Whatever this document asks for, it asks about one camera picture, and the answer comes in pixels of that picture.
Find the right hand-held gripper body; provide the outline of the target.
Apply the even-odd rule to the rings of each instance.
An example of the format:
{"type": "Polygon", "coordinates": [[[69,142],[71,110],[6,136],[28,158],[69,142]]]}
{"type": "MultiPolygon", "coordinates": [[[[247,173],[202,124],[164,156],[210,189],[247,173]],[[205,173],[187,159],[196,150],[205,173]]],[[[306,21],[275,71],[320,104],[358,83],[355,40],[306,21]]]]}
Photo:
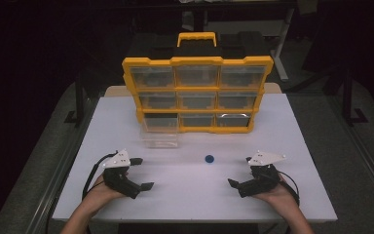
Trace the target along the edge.
{"type": "Polygon", "coordinates": [[[286,156],[282,154],[257,151],[248,163],[253,179],[240,183],[239,194],[247,197],[275,188],[281,178],[274,164],[285,159],[286,156]]]}

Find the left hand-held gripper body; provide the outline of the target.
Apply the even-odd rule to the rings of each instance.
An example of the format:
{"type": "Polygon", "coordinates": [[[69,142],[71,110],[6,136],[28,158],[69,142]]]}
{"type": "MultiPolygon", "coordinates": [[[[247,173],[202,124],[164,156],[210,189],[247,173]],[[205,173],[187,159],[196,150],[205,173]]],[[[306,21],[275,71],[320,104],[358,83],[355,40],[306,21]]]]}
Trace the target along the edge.
{"type": "Polygon", "coordinates": [[[104,169],[103,178],[109,188],[135,199],[140,193],[140,185],[127,177],[127,172],[131,166],[130,158],[126,149],[116,152],[102,165],[104,169]]]}

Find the clear plastic drawer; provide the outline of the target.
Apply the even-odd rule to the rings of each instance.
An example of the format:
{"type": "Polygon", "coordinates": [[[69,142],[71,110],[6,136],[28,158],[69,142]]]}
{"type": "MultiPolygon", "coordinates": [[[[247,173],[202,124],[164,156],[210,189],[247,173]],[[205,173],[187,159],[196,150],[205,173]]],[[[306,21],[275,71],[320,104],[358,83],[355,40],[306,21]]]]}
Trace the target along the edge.
{"type": "Polygon", "coordinates": [[[140,125],[140,138],[149,148],[178,146],[178,116],[176,114],[145,114],[140,125]]]}

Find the person's right hand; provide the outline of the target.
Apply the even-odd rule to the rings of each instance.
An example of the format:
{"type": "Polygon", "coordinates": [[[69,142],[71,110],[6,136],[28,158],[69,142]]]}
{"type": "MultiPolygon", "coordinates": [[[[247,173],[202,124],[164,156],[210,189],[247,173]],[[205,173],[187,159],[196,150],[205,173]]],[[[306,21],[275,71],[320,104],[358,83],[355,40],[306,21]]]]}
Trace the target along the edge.
{"type": "Polygon", "coordinates": [[[283,177],[281,177],[280,182],[275,188],[268,192],[256,194],[254,195],[254,198],[266,202],[283,219],[290,221],[297,217],[301,217],[303,213],[286,186],[287,182],[283,177]]]}

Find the person's left hand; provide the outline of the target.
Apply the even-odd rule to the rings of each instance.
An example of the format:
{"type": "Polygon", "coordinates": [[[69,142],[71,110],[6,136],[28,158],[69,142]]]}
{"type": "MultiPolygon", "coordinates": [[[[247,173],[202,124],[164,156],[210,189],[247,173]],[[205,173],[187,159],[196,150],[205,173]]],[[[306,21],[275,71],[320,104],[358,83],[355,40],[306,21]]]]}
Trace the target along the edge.
{"type": "Polygon", "coordinates": [[[85,196],[81,205],[88,214],[95,215],[109,202],[124,197],[124,194],[109,188],[104,182],[103,175],[100,175],[85,196]]]}

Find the black metal stand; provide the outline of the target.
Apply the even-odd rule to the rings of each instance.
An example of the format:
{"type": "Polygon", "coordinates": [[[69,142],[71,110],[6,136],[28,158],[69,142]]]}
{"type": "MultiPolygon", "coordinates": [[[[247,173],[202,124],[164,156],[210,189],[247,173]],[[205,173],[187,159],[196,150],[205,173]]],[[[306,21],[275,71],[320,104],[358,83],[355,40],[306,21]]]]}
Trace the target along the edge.
{"type": "Polygon", "coordinates": [[[79,126],[84,118],[84,86],[81,74],[75,79],[75,109],[69,111],[64,122],[79,126]]]}
{"type": "Polygon", "coordinates": [[[368,119],[365,117],[360,108],[353,108],[353,77],[348,68],[344,70],[343,75],[343,99],[342,99],[342,116],[346,123],[352,127],[357,123],[367,123],[368,119]]]}

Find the yellow organizer case with drawers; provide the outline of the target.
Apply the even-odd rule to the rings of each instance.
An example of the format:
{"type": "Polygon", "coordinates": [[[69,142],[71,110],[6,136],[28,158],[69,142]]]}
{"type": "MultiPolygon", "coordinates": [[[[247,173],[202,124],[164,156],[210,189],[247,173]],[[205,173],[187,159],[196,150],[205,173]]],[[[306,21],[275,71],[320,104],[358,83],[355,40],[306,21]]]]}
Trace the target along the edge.
{"type": "Polygon", "coordinates": [[[139,33],[123,60],[147,132],[251,132],[273,66],[257,31],[139,33]]]}

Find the desk with white legs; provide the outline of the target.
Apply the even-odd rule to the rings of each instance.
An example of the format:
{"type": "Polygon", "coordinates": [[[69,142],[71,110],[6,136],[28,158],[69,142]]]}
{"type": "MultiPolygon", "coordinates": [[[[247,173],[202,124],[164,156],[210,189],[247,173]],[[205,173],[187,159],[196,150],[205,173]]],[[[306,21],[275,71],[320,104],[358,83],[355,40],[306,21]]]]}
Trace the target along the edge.
{"type": "MultiPolygon", "coordinates": [[[[181,4],[187,3],[214,3],[221,0],[177,0],[181,4]]],[[[287,82],[289,77],[281,62],[281,51],[285,43],[288,29],[293,17],[294,8],[288,9],[285,19],[269,19],[269,20],[251,20],[243,23],[241,29],[257,29],[260,30],[262,35],[268,39],[273,37],[277,39],[277,45],[271,50],[271,56],[275,62],[275,68],[278,72],[280,79],[287,82]]]]}

